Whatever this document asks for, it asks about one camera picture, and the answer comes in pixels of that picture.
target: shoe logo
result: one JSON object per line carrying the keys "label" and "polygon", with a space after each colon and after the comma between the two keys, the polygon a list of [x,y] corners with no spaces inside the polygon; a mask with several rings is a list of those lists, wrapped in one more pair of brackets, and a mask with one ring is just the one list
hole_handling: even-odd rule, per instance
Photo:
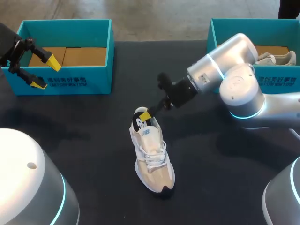
{"label": "shoe logo", "polygon": [[136,123],[140,128],[145,128],[147,126],[147,122],[146,121],[142,121],[140,118],[136,119]]}
{"label": "shoe logo", "polygon": [[150,133],[150,130],[148,129],[148,130],[144,130],[143,131],[143,133],[142,133],[142,135],[144,136],[144,135],[148,135]]}

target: robotic arm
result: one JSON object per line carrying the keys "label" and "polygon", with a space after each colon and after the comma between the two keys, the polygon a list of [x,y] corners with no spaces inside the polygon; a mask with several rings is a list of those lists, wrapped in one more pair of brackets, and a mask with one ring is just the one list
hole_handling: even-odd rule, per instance
{"label": "robotic arm", "polygon": [[47,64],[55,71],[60,70],[61,66],[51,52],[35,45],[31,38],[22,39],[10,28],[0,23],[0,66],[6,67],[8,61],[10,61],[9,72],[12,74],[16,73],[18,77],[22,78],[31,87],[45,89],[47,84],[42,77],[32,75],[20,68],[20,60],[25,51],[28,50],[37,55],[44,64]]}
{"label": "robotic arm", "polygon": [[187,69],[187,76],[174,83],[165,73],[158,75],[158,87],[165,91],[158,106],[150,108],[140,117],[147,120],[162,108],[181,107],[196,94],[205,94],[218,88],[228,70],[236,65],[257,62],[257,51],[244,34],[237,34],[205,55]]}
{"label": "robotic arm", "polygon": [[181,107],[196,94],[220,87],[222,100],[242,127],[300,127],[300,92],[263,94],[252,66],[257,59],[258,53],[246,35],[233,36],[190,66],[181,81],[173,83],[167,74],[159,74],[158,87],[166,97],[140,118],[147,120],[162,108]]}

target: sneaker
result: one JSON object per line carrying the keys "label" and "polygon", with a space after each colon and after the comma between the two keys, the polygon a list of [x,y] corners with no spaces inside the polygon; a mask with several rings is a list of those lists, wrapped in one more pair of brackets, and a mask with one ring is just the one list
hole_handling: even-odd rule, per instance
{"label": "sneaker", "polygon": [[272,55],[268,52],[258,57],[257,65],[279,65],[279,66],[295,66],[296,65],[296,53],[290,51],[285,55]]}
{"label": "sneaker", "polygon": [[175,184],[174,169],[157,120],[154,117],[147,121],[139,118],[146,110],[146,107],[140,107],[135,111],[129,128],[137,157],[135,171],[150,191],[168,195]]}

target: concrete floor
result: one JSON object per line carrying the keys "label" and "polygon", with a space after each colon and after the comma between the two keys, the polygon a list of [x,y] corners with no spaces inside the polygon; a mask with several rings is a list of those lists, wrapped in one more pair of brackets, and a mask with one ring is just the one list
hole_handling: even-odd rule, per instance
{"label": "concrete floor", "polygon": [[279,0],[0,0],[0,22],[111,18],[118,41],[206,39],[210,18],[277,18]]}

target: box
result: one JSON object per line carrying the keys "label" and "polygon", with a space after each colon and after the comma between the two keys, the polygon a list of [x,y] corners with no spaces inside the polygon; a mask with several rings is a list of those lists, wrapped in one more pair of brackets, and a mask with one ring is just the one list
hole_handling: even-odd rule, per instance
{"label": "box", "polygon": [[290,19],[212,18],[207,53],[237,33],[244,33],[258,51],[296,52],[296,66],[254,65],[255,76],[263,93],[279,94],[300,91],[300,23]]}
{"label": "box", "polygon": [[17,33],[22,38],[33,38],[41,47],[105,48],[105,53],[101,52],[105,54],[105,62],[102,66],[63,66],[59,72],[55,72],[50,67],[29,67],[32,54],[30,51],[26,52],[20,61],[21,67],[31,74],[43,77],[48,86],[45,90],[32,88],[16,74],[9,73],[8,67],[4,67],[3,72],[16,95],[111,92],[114,38],[110,19],[23,21]]}
{"label": "box", "polygon": [[66,48],[63,67],[104,66],[106,48]]}

